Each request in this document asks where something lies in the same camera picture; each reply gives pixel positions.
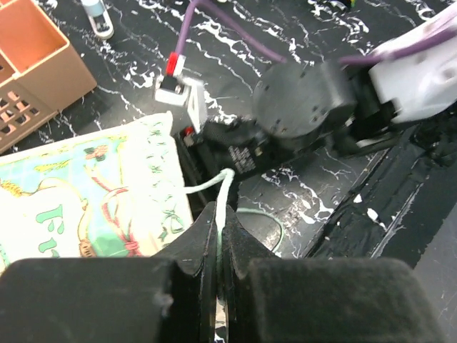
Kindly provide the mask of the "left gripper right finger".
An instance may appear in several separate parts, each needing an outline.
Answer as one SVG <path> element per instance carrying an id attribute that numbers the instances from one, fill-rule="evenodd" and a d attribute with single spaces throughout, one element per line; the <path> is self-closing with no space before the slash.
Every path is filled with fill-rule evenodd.
<path id="1" fill-rule="evenodd" d="M 229 342 L 439 342 L 412 269 L 397 259 L 282 259 L 228 210 L 221 233 Z"/>

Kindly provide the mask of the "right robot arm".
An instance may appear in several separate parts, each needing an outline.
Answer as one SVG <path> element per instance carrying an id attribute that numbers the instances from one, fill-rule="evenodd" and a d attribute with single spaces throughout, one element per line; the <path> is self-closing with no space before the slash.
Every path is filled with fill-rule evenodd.
<path id="1" fill-rule="evenodd" d="M 342 157 L 397 144 L 402 132 L 456 104 L 456 5 L 368 55 L 311 68 L 272 66 L 252 96 L 252 117 L 203 121 L 177 137 L 186 192 L 235 205 L 231 186 L 324 144 Z"/>

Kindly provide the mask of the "green patterned paper bag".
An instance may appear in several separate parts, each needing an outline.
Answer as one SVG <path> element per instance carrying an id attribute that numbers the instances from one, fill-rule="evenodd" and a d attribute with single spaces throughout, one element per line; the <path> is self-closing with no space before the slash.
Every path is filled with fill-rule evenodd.
<path id="1" fill-rule="evenodd" d="M 1 268 L 26 258 L 149 257 L 193 223 L 170 112 L 1 158 Z"/>

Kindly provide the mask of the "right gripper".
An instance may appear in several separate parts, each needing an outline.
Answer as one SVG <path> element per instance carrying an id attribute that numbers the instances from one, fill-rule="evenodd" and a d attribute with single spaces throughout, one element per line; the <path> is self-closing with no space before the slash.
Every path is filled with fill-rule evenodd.
<path id="1" fill-rule="evenodd" d="M 237 119 L 231 124 L 208 121 L 200 132 L 188 126 L 178 132 L 178 155 L 185 185 L 194 187 L 224 169 L 235 172 L 228 205 L 238 209 L 239 184 L 266 165 L 271 139 L 255 121 Z"/>

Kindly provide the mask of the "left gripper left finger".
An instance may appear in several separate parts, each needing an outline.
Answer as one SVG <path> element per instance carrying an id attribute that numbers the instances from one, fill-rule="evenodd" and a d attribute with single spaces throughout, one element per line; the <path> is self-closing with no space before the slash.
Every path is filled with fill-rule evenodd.
<path id="1" fill-rule="evenodd" d="M 152 257 L 14 262 L 1 276 L 1 340 L 212 342 L 215 209 Z"/>

